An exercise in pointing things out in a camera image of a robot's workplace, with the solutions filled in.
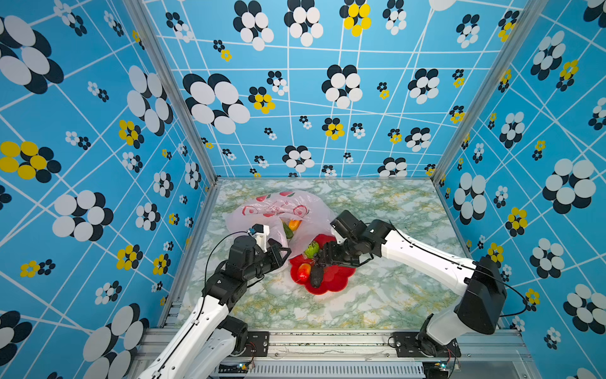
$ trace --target ventilation grille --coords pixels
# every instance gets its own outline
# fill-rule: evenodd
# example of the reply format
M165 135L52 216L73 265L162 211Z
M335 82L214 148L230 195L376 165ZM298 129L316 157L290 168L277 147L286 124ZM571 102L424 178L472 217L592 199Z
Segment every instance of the ventilation grille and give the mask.
M242 374L221 374L241 377ZM418 362L255 362L247 378L425 378Z

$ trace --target metal mounting plate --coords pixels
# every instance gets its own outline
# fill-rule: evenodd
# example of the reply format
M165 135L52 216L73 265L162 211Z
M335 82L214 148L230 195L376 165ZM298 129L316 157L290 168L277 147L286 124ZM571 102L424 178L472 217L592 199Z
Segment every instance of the metal mounting plate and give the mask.
M417 334L417 332L392 333L393 338L396 340L395 344L398 358L426 357L426 355L423 354L417 347L415 339ZM448 345L446 345L446 348L438 350L438 354L436 356L438 358L448 358L448 349L450 349L455 356L461 356L461 350L459 349L459 344L457 343L456 339L452 340Z
M253 350L252 347L247 345L240 357L252 357L253 354L255 355L255 358L267 356L267 348L269 346L269 332L249 331L246 343L248 344L249 342L252 342L254 344L256 350Z

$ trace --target black cable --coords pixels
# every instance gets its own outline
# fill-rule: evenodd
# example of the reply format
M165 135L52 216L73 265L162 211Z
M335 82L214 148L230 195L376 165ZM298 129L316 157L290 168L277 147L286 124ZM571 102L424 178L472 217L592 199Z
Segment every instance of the black cable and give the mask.
M456 365L456 355L454 355L454 361L453 361L453 368L450 369L450 374L448 375L447 379L450 379L450 377L453 375L453 372L455 372L455 365Z
M265 274L262 274L261 277L259 278L259 280L257 280L256 282L254 282L253 284L246 286L246 288L251 288L252 286L254 286L255 284L259 283L260 281L263 280L263 278L265 278Z
M391 222L391 220L389 220L389 223L391 224L391 226L393 226L394 230L395 230L395 231L396 231L396 232L397 232L397 233L400 235L400 237L402 237L402 239L403 239L404 241L406 241L406 242L407 242L407 243L409 243L409 244L413 244L411 241L407 240L407 239L406 239L406 237L405 237L405 236L403 236L403 235L400 233L400 231L399 231L399 230L398 230L398 229L397 229L397 228L396 228L396 227L393 225L393 223ZM457 266L463 267L464 269L468 269L468 270L472 270L472 271L475 271L475 272L483 273L483 274L484 274L484 275L486 275L487 277L490 277L490 278L494 279L495 281L497 281L497 282L499 282L499 283L503 284L504 286L507 286L507 287L511 288L511 289L512 289L512 290L513 290L515 293L517 293L517 294L518 294L518 295L519 295L519 296L522 298L522 300L524 300L524 301L526 300L526 297L525 297L525 296L523 296L521 293L519 293L517 289L515 289L514 287L511 287L509 284L507 284L507 283L505 283L505 282L503 282L503 281L501 281L501 280L498 280L497 278L495 278L494 276L490 275L489 273L486 273L486 272L484 272L484 271L480 271L480 270L478 270L478 269L472 269L471 267L463 266L461 263L455 262L455 261L453 261L453 260L449 260L448 258L446 258L446 257L442 257L441 255L438 255L438 254L436 254L436 253L434 253L434 252L431 252L431 251L429 251L429 250L425 250L425 249L423 249L421 246L417 246L417 245L415 245L415 247L417 247L418 249L421 249L421 250L423 250L424 252L427 252L427 253L429 253L429 254L431 254L431 255L434 255L434 256L436 256L436 257L438 257L438 258L442 258L442 259L443 259L443 260L445 260L445 261L448 261L448 262L451 262L451 263L453 263L453 264L456 264ZM487 270L487 271L490 271L490 269L488 269L487 267L481 266L479 263L476 263L476 266L481 267L481 268L483 268L483 269L485 269L485 270ZM501 315L501 316L499 316L499 317L510 317L510 316L519 315L519 314L522 314L522 313L526 312L526 310L527 310L527 308L526 308L526 304L524 304L524 310L521 310L520 312L516 312L516 313L514 313L514 314Z
M223 237L222 240L220 240L215 247L213 247L213 250L210 251L210 254L208 255L208 259L206 259L206 267L204 268L204 288L206 288L206 271L208 271L208 262L210 261L210 256L213 255L213 252L215 252L215 249L223 242L225 241L225 239L227 237L229 237L230 235L234 235L234 234L238 234L238 233L248 233L248 232L233 232L231 234L226 235L225 237ZM200 308L200 312L204 311L204 302L206 301L206 294L204 294L204 298L202 299L202 307Z
M389 336L389 338L387 339L387 344L389 345L389 347L392 347L393 349L396 349L396 348L397 348L397 346L395 346L395 345L394 345L394 346L392 346L392 345L389 343L389 340L391 340L392 338L393 338L393 339L394 339L394 341L395 341L396 337L394 337L394 336L390 335L390 336Z

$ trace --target cucumber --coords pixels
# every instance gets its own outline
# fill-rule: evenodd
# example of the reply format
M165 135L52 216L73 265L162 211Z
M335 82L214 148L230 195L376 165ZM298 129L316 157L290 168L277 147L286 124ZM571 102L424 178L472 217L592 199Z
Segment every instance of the cucumber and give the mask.
M282 226L284 226L284 233L286 234L286 239L289 240L289 239L293 238L293 231L290 230L288 225L286 225L284 222L282 222Z

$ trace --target red flower-shaped plate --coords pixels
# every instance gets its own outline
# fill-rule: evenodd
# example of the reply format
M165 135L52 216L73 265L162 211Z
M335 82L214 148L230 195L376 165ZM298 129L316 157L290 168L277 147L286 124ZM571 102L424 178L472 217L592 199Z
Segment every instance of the red flower-shaped plate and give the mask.
M320 245L320 249L324 247L324 244L329 241L336 241L336 238L333 236L328 236L324 234L319 234L314 241ZM300 254L296 257L289 260L292 267L290 268L290 277L292 280L297 283L305 286L307 292L313 295L323 295L324 293L330 292L339 292L347 287L347 283L349 282L349 277L352 276L356 269L352 269L349 267L339 267L339 266L328 266L324 269L324 280L322 284L318 288L314 288L311 286L310 281L308 280L306 283L300 283L298 280L297 271L299 270L299 266L304 263L309 263L313 266L314 261L307 259L305 255Z

